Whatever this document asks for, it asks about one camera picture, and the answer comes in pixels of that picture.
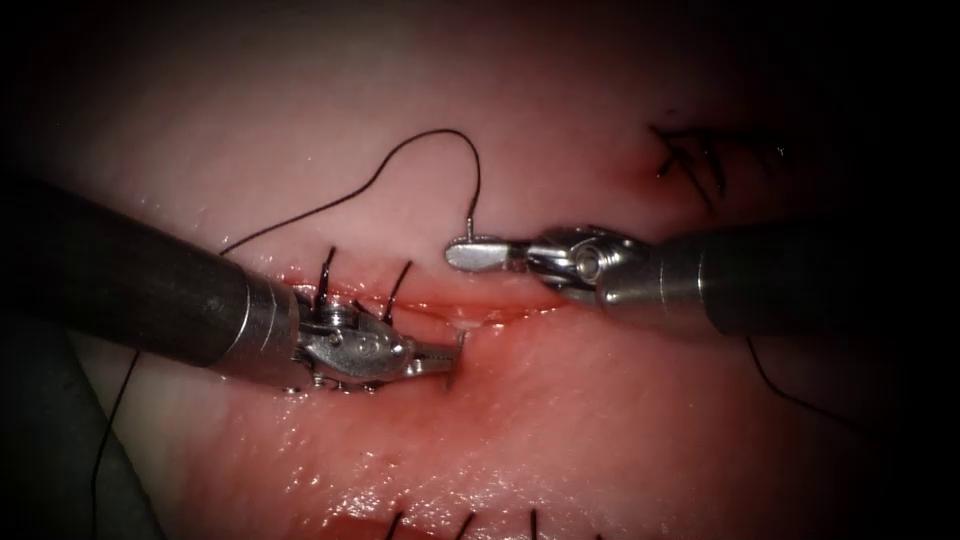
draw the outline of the black suture thread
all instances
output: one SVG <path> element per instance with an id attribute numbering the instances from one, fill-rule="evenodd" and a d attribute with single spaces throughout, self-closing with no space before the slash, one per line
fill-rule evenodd
<path id="1" fill-rule="evenodd" d="M 686 150 L 670 144 L 667 135 L 657 129 L 656 126 L 650 126 L 650 131 L 652 131 L 654 135 L 660 139 L 660 142 L 667 147 L 667 152 L 670 153 L 667 161 L 661 165 L 659 169 L 657 169 L 657 175 L 662 177 L 663 175 L 667 174 L 667 171 L 670 169 L 670 165 L 673 163 L 679 165 L 680 169 L 687 177 L 687 180 L 689 180 L 693 188 L 697 190 L 697 195 L 699 195 L 703 203 L 707 205 L 707 211 L 709 211 L 710 214 L 714 214 L 716 210 L 713 208 L 713 201 L 710 200 L 710 196 L 707 195 L 706 190 L 704 190 L 703 186 L 700 185 L 700 182 L 697 180 L 697 175 L 690 167 L 690 156 L 687 154 Z"/>
<path id="2" fill-rule="evenodd" d="M 107 428 L 103 431 L 103 437 L 100 438 L 100 447 L 97 449 L 97 460 L 93 464 L 93 473 L 90 476 L 90 505 L 91 505 L 91 538 L 97 538 L 97 475 L 100 472 L 100 463 L 103 461 L 103 453 L 107 448 L 107 441 L 110 440 L 110 432 L 113 428 L 113 421 L 117 417 L 117 411 L 120 410 L 120 398 L 127 390 L 127 383 L 133 375 L 133 368 L 137 366 L 140 360 L 140 351 L 133 353 L 130 360 L 130 366 L 127 367 L 127 373 L 123 376 L 123 382 L 120 383 L 120 391 L 117 392 L 117 399 L 113 401 L 113 407 L 110 409 L 110 416 L 107 417 Z"/>
<path id="3" fill-rule="evenodd" d="M 467 527 L 470 526 L 470 522 L 473 521 L 476 512 L 470 512 L 467 514 L 467 519 L 463 520 L 463 525 L 460 526 L 460 530 L 457 531 L 457 536 L 453 540 L 463 540 L 463 535 L 467 534 Z"/>
<path id="4" fill-rule="evenodd" d="M 884 438 L 881 434 L 865 426 L 862 426 L 859 423 L 854 422 L 853 420 L 850 420 L 849 418 L 830 412 L 826 409 L 822 409 L 808 401 L 804 401 L 803 399 L 800 399 L 796 396 L 792 396 L 784 392 L 783 390 L 781 390 L 779 387 L 777 387 L 777 385 L 773 384 L 773 381 L 771 381 L 770 377 L 767 376 L 767 372 L 764 371 L 763 365 L 760 363 L 760 357 L 757 355 L 757 349 L 753 345 L 753 340 L 748 337 L 746 338 L 746 341 L 747 341 L 747 347 L 750 349 L 750 356 L 751 358 L 753 358 L 753 365 L 756 366 L 757 372 L 760 373 L 760 378 L 763 379 L 763 382 L 767 385 L 767 387 L 771 391 L 773 391 L 774 394 L 795 405 L 798 405 L 804 409 L 807 409 L 808 411 L 813 412 L 814 414 L 819 414 L 824 418 L 828 418 L 840 424 L 841 426 L 849 429 L 850 431 L 853 431 L 854 433 L 857 433 L 865 438 L 874 439 L 874 440 L 881 440 Z"/>
<path id="5" fill-rule="evenodd" d="M 390 524 L 387 536 L 385 536 L 383 540 L 393 540 L 393 535 L 397 533 L 397 526 L 400 525 L 401 519 L 403 519 L 403 512 L 397 512 L 397 514 L 393 516 L 393 523 Z"/>
<path id="6" fill-rule="evenodd" d="M 397 291 L 400 290 L 400 284 L 403 283 L 403 278 L 407 277 L 407 272 L 410 271 L 412 265 L 413 261 L 407 261 L 407 264 L 403 266 L 400 277 L 397 278 L 397 282 L 393 284 L 393 290 L 390 291 L 390 298 L 387 298 L 387 305 L 383 308 L 382 320 L 390 326 L 393 326 L 393 304 L 397 301 Z"/>
<path id="7" fill-rule="evenodd" d="M 767 178 L 773 177 L 773 167 L 771 167 L 767 160 L 763 157 L 763 154 L 760 151 L 760 146 L 773 147 L 775 151 L 774 153 L 780 156 L 783 164 L 788 167 L 790 165 L 786 153 L 783 150 L 783 144 L 776 136 L 764 131 L 720 131 L 710 128 L 689 128 L 677 131 L 662 131 L 652 125 L 649 127 L 650 130 L 657 136 L 657 138 L 660 139 L 660 141 L 664 144 L 668 152 L 667 159 L 664 160 L 663 164 L 657 169 L 657 178 L 663 178 L 670 170 L 670 167 L 676 163 L 683 171 L 687 180 L 693 184 L 698 195 L 700 195 L 700 198 L 707 205 L 707 209 L 711 214 L 714 213 L 713 203 L 711 202 L 706 191 L 703 189 L 703 186 L 700 185 L 699 179 L 691 168 L 692 158 L 690 158 L 690 155 L 683 147 L 675 146 L 671 144 L 670 141 L 675 139 L 690 138 L 697 143 L 697 145 L 700 147 L 700 151 L 703 153 L 707 161 L 707 166 L 714 177 L 717 193 L 720 197 L 723 197 L 726 194 L 727 175 L 723 169 L 723 164 L 720 161 L 720 157 L 716 152 L 716 142 L 729 141 L 746 147 L 757 160 L 757 163 L 760 164 L 760 168 L 763 169 L 763 174 Z"/>
<path id="8" fill-rule="evenodd" d="M 717 185 L 717 193 L 723 197 L 727 192 L 727 174 L 723 171 L 723 166 L 720 165 L 720 160 L 717 158 L 717 151 L 713 146 L 713 141 L 707 136 L 696 137 L 696 141 L 697 144 L 700 145 L 700 151 L 703 152 L 704 158 L 707 160 L 707 166 L 710 167 L 710 172 L 713 174 L 713 180 Z"/>
<path id="9" fill-rule="evenodd" d="M 383 172 L 383 169 L 386 168 L 387 164 L 390 163 L 390 160 L 393 158 L 394 155 L 396 155 L 397 152 L 399 152 L 399 151 L 400 151 L 401 149 L 403 149 L 405 146 L 407 146 L 408 144 L 410 144 L 410 143 L 412 143 L 412 142 L 414 142 L 414 141 L 416 141 L 416 140 L 422 139 L 422 138 L 424 138 L 424 137 L 429 137 L 429 136 L 431 136 L 431 135 L 441 135 L 441 134 L 449 134 L 449 135 L 455 135 L 455 136 L 457 136 L 457 137 L 460 137 L 461 139 L 464 140 L 464 142 L 467 143 L 467 145 L 470 146 L 470 150 L 473 152 L 473 158 L 474 158 L 474 162 L 476 163 L 476 168 L 477 168 L 477 187 L 476 187 L 476 189 L 474 190 L 473 198 L 470 200 L 470 207 L 469 207 L 469 209 L 468 209 L 468 211 L 467 211 L 467 215 L 468 215 L 468 216 L 473 216 L 473 211 L 474 211 L 474 209 L 477 207 L 477 201 L 478 201 L 479 198 L 480 198 L 480 153 L 477 151 L 477 147 L 473 144 L 473 141 L 471 141 L 469 137 L 467 137 L 466 135 L 464 135 L 463 132 L 458 131 L 458 130 L 456 130 L 456 129 L 449 129 L 449 128 L 433 129 L 433 130 L 424 131 L 424 132 L 422 132 L 422 133 L 418 133 L 418 134 L 416 134 L 416 135 L 414 135 L 414 136 L 412 136 L 412 137 L 409 137 L 409 138 L 403 140 L 402 142 L 400 142 L 400 144 L 398 144 L 398 145 L 396 145 L 395 147 L 393 147 L 393 150 L 390 150 L 390 152 L 387 153 L 387 156 L 386 156 L 385 158 L 383 158 L 383 161 L 380 162 L 380 166 L 377 167 L 377 170 L 373 173 L 373 176 L 371 176 L 370 179 L 366 181 L 366 183 L 364 183 L 362 186 L 360 186 L 360 187 L 357 188 L 356 190 L 354 190 L 354 191 L 352 191 L 352 192 L 350 192 L 350 193 L 348 193 L 348 194 L 346 194 L 346 195 L 344 195 L 344 196 L 340 197 L 339 199 L 336 199 L 336 200 L 334 200 L 334 201 L 332 201 L 332 202 L 329 202 L 329 203 L 327 203 L 327 204 L 318 206 L 318 207 L 316 207 L 316 208 L 314 208 L 314 209 L 312 209 L 312 210 L 308 210 L 308 211 L 306 211 L 306 212 L 303 212 L 302 214 L 297 214 L 296 216 L 293 216 L 292 218 L 285 219 L 285 220 L 283 220 L 283 221 L 281 221 L 281 222 L 279 222 L 279 223 L 275 223 L 275 224 L 273 224 L 273 225 L 270 225 L 269 227 L 264 227 L 263 229 L 260 229 L 259 231 L 255 232 L 255 233 L 252 233 L 252 234 L 249 234 L 249 235 L 247 235 L 247 236 L 244 236 L 244 237 L 241 238 L 240 240 L 237 240 L 237 241 L 234 242 L 233 244 L 231 244 L 231 245 L 227 246 L 226 248 L 224 248 L 224 250 L 220 252 L 220 255 L 221 255 L 221 256 L 226 255 L 227 253 L 230 253 L 230 252 L 233 251 L 234 249 L 237 249 L 238 247 L 242 246 L 243 244 L 246 244 L 247 242 L 250 242 L 251 240 L 253 240 L 253 239 L 255 239 L 255 238 L 259 238 L 259 237 L 261 237 L 261 236 L 263 236 L 263 235 L 265 235 L 265 234 L 267 234 L 267 233 L 273 232 L 273 231 L 275 231 L 275 230 L 277 230 L 277 229 L 279 229 L 279 228 L 281 228 L 281 227 L 285 227 L 285 226 L 287 226 L 287 225 L 290 225 L 290 224 L 295 223 L 295 222 L 297 222 L 297 221 L 300 221 L 300 220 L 302 220 L 302 219 L 308 218 L 308 217 L 310 217 L 310 216 L 312 216 L 312 215 L 319 214 L 320 212 L 323 212 L 324 210 L 333 208 L 334 206 L 340 205 L 340 204 L 342 204 L 342 203 L 345 203 L 345 202 L 347 202 L 347 201 L 349 201 L 349 200 L 357 197 L 358 195 L 360 195 L 361 193 L 363 193 L 364 191 L 366 191 L 367 189 L 369 189 L 370 186 L 372 186 L 372 185 L 374 184 L 374 182 L 377 181 L 377 179 L 380 177 L 380 173 Z"/>
<path id="10" fill-rule="evenodd" d="M 333 208 L 334 206 L 338 206 L 338 205 L 340 205 L 340 204 L 342 204 L 342 203 L 345 203 L 345 202 L 347 202 L 347 201 L 349 201 L 349 200 L 351 200 L 351 199 L 359 196 L 361 193 L 363 193 L 363 192 L 366 191 L 368 188 L 370 188 L 370 186 L 372 186 L 374 182 L 377 181 L 377 179 L 380 177 L 380 173 L 383 172 L 383 169 L 386 168 L 387 163 L 390 162 L 390 159 L 393 158 L 393 156 L 394 156 L 397 152 L 399 152 L 403 147 L 407 146 L 408 144 L 410 144 L 410 143 L 412 143 L 412 142 L 414 142 L 414 141 L 416 141 L 416 140 L 422 139 L 422 138 L 424 138 L 424 137 L 429 137 L 429 136 L 431 136 L 431 135 L 443 135 L 443 134 L 454 135 L 454 136 L 457 136 L 457 137 L 463 139 L 463 141 L 467 143 L 467 146 L 470 147 L 470 151 L 473 152 L 473 161 L 474 161 L 474 164 L 475 164 L 476 170 L 477 170 L 477 185 L 476 185 L 476 187 L 474 188 L 473 196 L 472 196 L 471 199 L 470 199 L 470 206 L 469 206 L 469 208 L 468 208 L 468 210 L 467 210 L 467 219 L 468 219 L 468 221 L 472 222 L 474 210 L 476 210 L 476 208 L 477 208 L 477 203 L 478 203 L 478 201 L 480 200 L 480 152 L 477 151 L 477 146 L 476 146 L 475 144 L 473 144 L 473 141 L 470 140 L 470 137 L 467 137 L 466 134 L 464 134 L 462 131 L 459 131 L 459 130 L 456 130 L 456 129 L 450 129 L 450 128 L 432 129 L 432 130 L 424 131 L 424 132 L 418 133 L 418 134 L 416 134 L 416 135 L 413 135 L 413 136 L 411 136 L 411 137 L 408 137 L 407 139 L 404 139 L 403 141 L 401 141 L 400 144 L 394 146 L 393 149 L 390 150 L 390 152 L 387 153 L 387 156 L 386 156 L 386 157 L 383 159 L 383 161 L 380 163 L 380 166 L 377 167 L 377 170 L 373 173 L 373 176 L 371 176 L 370 179 L 367 180 L 366 183 L 364 183 L 362 186 L 360 186 L 360 187 L 357 188 L 356 190 L 354 190 L 354 191 L 352 191 L 352 192 L 344 195 L 343 197 L 340 197 L 339 199 L 334 200 L 333 202 L 330 202 L 330 203 L 327 203 L 327 204 L 318 206 L 317 208 L 314 208 L 313 210 L 309 210 L 309 211 L 304 212 L 304 213 L 302 213 L 302 214 L 298 214 L 298 215 L 296 215 L 296 216 L 294 216 L 294 217 L 292 217 L 292 218 L 283 220 L 283 221 L 281 221 L 281 222 L 279 222 L 279 223 L 275 223 L 275 224 L 270 225 L 270 226 L 268 226 L 268 227 L 264 227 L 263 229 L 260 229 L 259 231 L 255 232 L 255 233 L 253 233 L 253 234 L 247 235 L 247 236 L 241 238 L 240 240 L 237 240 L 237 241 L 234 242 L 233 244 L 230 244 L 229 246 L 227 246 L 227 247 L 224 248 L 223 250 L 221 250 L 220 253 L 219 253 L 219 255 L 220 255 L 221 257 L 224 257 L 224 256 L 226 256 L 228 253 L 230 253 L 231 251 L 237 249 L 238 247 L 240 247 L 240 246 L 242 246 L 242 245 L 244 245 L 244 244 L 246 244 L 246 243 L 248 243 L 248 242 L 250 242 L 250 241 L 252 241 L 252 240 L 254 240 L 254 239 L 256 239 L 256 238 L 259 238 L 259 237 L 261 237 L 261 236 L 263 236 L 263 235 L 265 235 L 265 234 L 267 234 L 267 233 L 273 232 L 273 231 L 275 231 L 275 230 L 277 230 L 277 229 L 280 229 L 281 227 L 285 227 L 285 226 L 290 225 L 290 224 L 292 224 L 292 223 L 296 223 L 297 221 L 300 221 L 300 220 L 302 220 L 302 219 L 308 218 L 308 217 L 310 217 L 310 216 L 312 216 L 312 215 L 319 214 L 320 212 L 323 212 L 324 210 L 328 210 L 328 209 L 330 209 L 330 208 Z M 127 375 L 126 375 L 126 378 L 124 379 L 124 384 L 121 386 L 120 392 L 117 394 L 117 398 L 116 398 L 116 399 L 114 400 L 114 402 L 113 402 L 113 408 L 112 408 L 111 416 L 110 416 L 110 418 L 107 419 L 107 427 L 106 427 L 106 429 L 104 430 L 104 435 L 103 435 L 103 440 L 104 440 L 104 441 L 106 441 L 106 439 L 110 436 L 110 431 L 113 429 L 113 418 L 114 418 L 114 416 L 116 416 L 116 412 L 117 412 L 117 410 L 119 410 L 119 408 L 120 408 L 120 403 L 123 401 L 123 395 L 124 395 L 124 393 L 125 393 L 125 391 L 126 391 L 126 381 L 130 380 L 130 375 L 133 373 L 133 369 L 136 367 L 136 365 L 137 365 L 137 359 L 138 359 L 139 357 L 140 357 L 140 351 L 136 351 L 136 352 L 134 353 L 134 355 L 133 355 L 133 358 L 130 359 L 130 367 L 127 368 Z M 103 443 L 101 443 L 101 445 L 100 445 L 100 450 L 97 452 L 97 460 L 96 460 L 96 462 L 93 464 L 93 472 L 92 472 L 92 474 L 91 474 L 91 479 L 90 479 L 90 485 L 91 485 L 91 488 L 90 488 L 90 489 L 91 489 L 92 496 L 93 496 L 93 499 L 92 499 L 92 502 L 91 502 L 91 505 L 92 505 L 92 507 L 93 507 L 93 516 L 92 516 L 92 520 L 91 520 L 91 521 L 93 522 L 93 537 L 92 537 L 93 540 L 96 540 L 96 538 L 97 538 L 97 529 L 96 529 L 96 523 L 97 523 L 97 473 L 98 473 L 99 470 L 100 470 L 100 461 L 103 459 L 103 448 L 105 447 L 105 445 L 106 445 L 106 442 L 103 442 Z"/>
<path id="11" fill-rule="evenodd" d="M 323 261 L 320 267 L 320 283 L 317 284 L 317 296 L 313 301 L 314 313 L 319 313 L 320 307 L 327 305 L 327 292 L 330 289 L 330 264 L 333 262 L 333 255 L 337 252 L 337 246 L 330 247 L 330 253 L 327 254 L 327 260 Z"/>

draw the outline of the metal shaft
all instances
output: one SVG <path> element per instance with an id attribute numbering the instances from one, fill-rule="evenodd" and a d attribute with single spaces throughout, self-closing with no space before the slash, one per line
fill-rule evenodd
<path id="1" fill-rule="evenodd" d="M 605 272 L 597 301 L 616 320 L 683 334 L 869 331 L 881 310 L 866 238 L 827 221 L 689 234 Z"/>
<path id="2" fill-rule="evenodd" d="M 306 380 L 286 285 L 33 178 L 4 184 L 8 307 L 256 383 Z"/>

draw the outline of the metal grasper tip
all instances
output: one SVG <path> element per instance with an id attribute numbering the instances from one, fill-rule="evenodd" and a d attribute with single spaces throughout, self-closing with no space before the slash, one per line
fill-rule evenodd
<path id="1" fill-rule="evenodd" d="M 498 238 L 457 239 L 447 245 L 444 257 L 450 266 L 464 272 L 516 272 L 525 267 L 525 247 Z"/>
<path id="2" fill-rule="evenodd" d="M 447 245 L 444 257 L 457 270 L 473 273 L 527 272 L 531 258 L 562 257 L 558 246 L 529 240 L 501 240 L 493 237 L 457 238 Z"/>

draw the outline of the dark vignette background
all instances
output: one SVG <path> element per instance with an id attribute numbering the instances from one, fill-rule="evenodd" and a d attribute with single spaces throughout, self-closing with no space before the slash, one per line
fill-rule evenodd
<path id="1" fill-rule="evenodd" d="M 365 5 L 373 9 L 377 3 Z M 563 2 L 542 4 L 545 9 L 562 9 Z M 640 16 L 646 9 L 628 7 L 631 4 L 612 5 L 625 17 Z M 233 2 L 186 5 L 190 6 L 186 9 L 205 12 L 237 9 Z M 170 9 L 170 2 L 134 6 L 41 0 L 15 6 L 5 14 L 0 23 L 5 75 L 0 89 L 0 156 L 4 164 L 19 164 L 25 144 L 21 134 L 29 130 L 31 110 L 63 91 L 64 85 L 95 80 L 124 60 L 128 34 L 119 22 L 126 19 L 123 13 L 138 10 L 163 17 Z M 658 5 L 656 9 L 665 8 Z M 893 203 L 902 178 L 891 166 L 890 156 L 902 149 L 892 148 L 891 118 L 912 103 L 896 95 L 889 84 L 898 69 L 893 59 L 904 54 L 892 30 L 894 19 L 876 6 L 866 12 L 833 2 L 699 0 L 669 9 L 702 21 L 704 28 L 738 36 L 733 46 L 739 54 L 763 50 L 780 58 L 785 69 L 815 81 L 823 106 L 836 119 L 823 129 L 841 133 L 846 141 L 851 185 L 859 194 L 857 211 L 877 224 L 878 235 L 895 238 L 903 225 L 891 219 L 890 209 L 900 206 Z M 97 58 L 99 72 L 80 67 L 79 58 L 91 57 Z M 15 234 L 29 235 L 29 231 Z M 16 261 L 6 262 L 5 277 L 15 276 Z M 4 404 L 0 470 L 7 501 L 0 507 L 0 533 L 7 532 L 6 537 L 86 536 L 89 473 L 104 415 L 61 328 L 3 311 L 0 315 L 0 359 L 8 368 L 0 378 Z M 30 364 L 20 363 L 24 360 Z M 926 444 L 920 441 L 914 448 Z M 850 501 L 850 523 L 857 524 L 849 530 L 851 534 L 899 537 L 935 531 L 942 516 L 935 509 L 948 501 L 939 502 L 936 489 L 921 487 L 931 464 L 918 461 L 905 447 L 899 440 L 891 446 L 889 476 L 877 479 L 877 491 L 870 500 Z M 115 440 L 108 445 L 101 475 L 101 538 L 159 538 L 149 501 Z"/>

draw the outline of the surgical suture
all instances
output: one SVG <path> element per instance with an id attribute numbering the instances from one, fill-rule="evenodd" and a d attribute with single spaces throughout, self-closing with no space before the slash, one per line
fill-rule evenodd
<path id="1" fill-rule="evenodd" d="M 696 146 L 697 152 L 701 154 L 710 170 L 710 175 L 714 180 L 714 187 L 718 197 L 723 197 L 727 192 L 727 173 L 720 161 L 717 153 L 717 143 L 731 142 L 746 148 L 756 162 L 763 170 L 764 176 L 771 178 L 774 175 L 774 168 L 767 160 L 768 155 L 772 155 L 782 164 L 789 166 L 789 155 L 779 137 L 765 131 L 751 130 L 716 130 L 711 128 L 687 128 L 679 130 L 663 130 L 654 125 L 649 126 L 650 131 L 663 143 L 667 149 L 667 157 L 657 168 L 657 178 L 663 178 L 670 172 L 670 169 L 676 165 L 683 172 L 684 177 L 697 191 L 697 195 L 707 205 L 710 213 L 715 211 L 710 195 L 706 188 L 701 184 L 700 179 L 694 171 L 695 159 L 684 146 L 677 144 L 680 140 L 690 140 Z"/>

